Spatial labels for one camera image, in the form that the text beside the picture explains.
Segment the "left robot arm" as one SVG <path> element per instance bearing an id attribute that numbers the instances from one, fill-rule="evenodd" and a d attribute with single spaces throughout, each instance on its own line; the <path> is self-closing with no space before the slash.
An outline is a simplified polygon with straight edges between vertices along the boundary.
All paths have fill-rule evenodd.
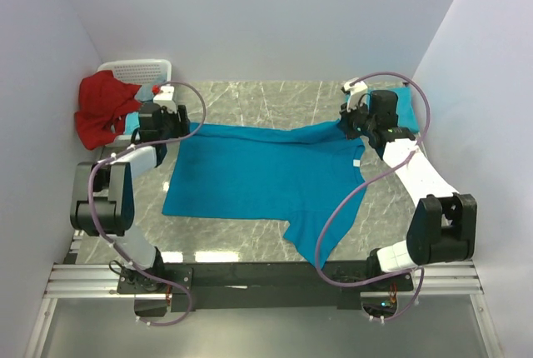
<path id="1" fill-rule="evenodd" d="M 76 167 L 70 208 L 72 228 L 101 237 L 127 269 L 140 269 L 137 283 L 149 293 L 166 285 L 167 273 L 161 252 L 134 225 L 133 180 L 162 164 L 167 140 L 185 137 L 189 132 L 184 105 L 173 111 L 146 102 L 141 105 L 130 146 L 119 157 L 82 162 Z"/>

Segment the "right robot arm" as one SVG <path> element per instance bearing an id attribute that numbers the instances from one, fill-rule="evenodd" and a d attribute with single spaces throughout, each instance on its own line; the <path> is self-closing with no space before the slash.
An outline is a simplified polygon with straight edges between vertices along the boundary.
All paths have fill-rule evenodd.
<path id="1" fill-rule="evenodd" d="M 391 90 L 353 87 L 341 105 L 339 126 L 346 137 L 364 136 L 407 190 L 415 206 L 406 239 L 373 252 L 366 283 L 385 290 L 395 272 L 434 263 L 471 259 L 476 240 L 476 199 L 460 194 L 430 164 L 415 133 L 402 127 L 399 97 Z"/>

